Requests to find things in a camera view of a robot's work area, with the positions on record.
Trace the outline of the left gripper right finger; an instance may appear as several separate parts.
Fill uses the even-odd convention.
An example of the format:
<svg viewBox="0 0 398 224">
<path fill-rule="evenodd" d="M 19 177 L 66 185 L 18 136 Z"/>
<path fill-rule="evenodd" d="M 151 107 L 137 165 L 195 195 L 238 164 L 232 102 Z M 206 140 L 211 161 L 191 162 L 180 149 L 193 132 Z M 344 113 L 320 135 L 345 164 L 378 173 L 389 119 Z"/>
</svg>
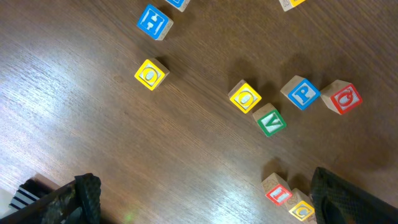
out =
<svg viewBox="0 0 398 224">
<path fill-rule="evenodd" d="M 318 224 L 397 223 L 397 208 L 322 167 L 315 169 L 310 195 Z"/>
</svg>

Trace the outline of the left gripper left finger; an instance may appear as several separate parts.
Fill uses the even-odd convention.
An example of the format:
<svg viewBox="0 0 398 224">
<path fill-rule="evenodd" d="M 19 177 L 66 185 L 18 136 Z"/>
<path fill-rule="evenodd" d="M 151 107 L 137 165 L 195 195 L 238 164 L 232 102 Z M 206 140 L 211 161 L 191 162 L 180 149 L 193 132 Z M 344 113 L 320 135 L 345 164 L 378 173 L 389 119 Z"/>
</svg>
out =
<svg viewBox="0 0 398 224">
<path fill-rule="evenodd" d="M 20 185 L 1 223 L 99 223 L 101 181 L 87 173 L 52 190 L 35 179 Z"/>
</svg>

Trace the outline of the yellow C block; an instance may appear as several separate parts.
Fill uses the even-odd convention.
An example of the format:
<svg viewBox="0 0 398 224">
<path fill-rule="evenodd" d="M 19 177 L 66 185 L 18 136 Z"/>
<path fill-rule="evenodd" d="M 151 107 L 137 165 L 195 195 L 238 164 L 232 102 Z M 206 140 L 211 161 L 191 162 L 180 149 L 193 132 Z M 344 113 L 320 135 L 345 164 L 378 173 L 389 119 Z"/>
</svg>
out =
<svg viewBox="0 0 398 224">
<path fill-rule="evenodd" d="M 288 212 L 301 222 L 312 222 L 315 219 L 315 208 L 310 197 L 297 188 L 292 190 L 291 198 L 284 205 Z"/>
</svg>

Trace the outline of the red I block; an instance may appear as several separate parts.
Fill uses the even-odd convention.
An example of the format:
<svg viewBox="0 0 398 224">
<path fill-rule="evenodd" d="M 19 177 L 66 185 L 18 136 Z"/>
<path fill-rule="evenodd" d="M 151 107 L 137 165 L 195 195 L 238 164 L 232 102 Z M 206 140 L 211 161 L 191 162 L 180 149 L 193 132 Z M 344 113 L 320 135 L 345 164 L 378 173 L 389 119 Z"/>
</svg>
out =
<svg viewBox="0 0 398 224">
<path fill-rule="evenodd" d="M 262 181 L 266 198 L 277 206 L 283 205 L 293 196 L 288 183 L 275 172 Z"/>
</svg>

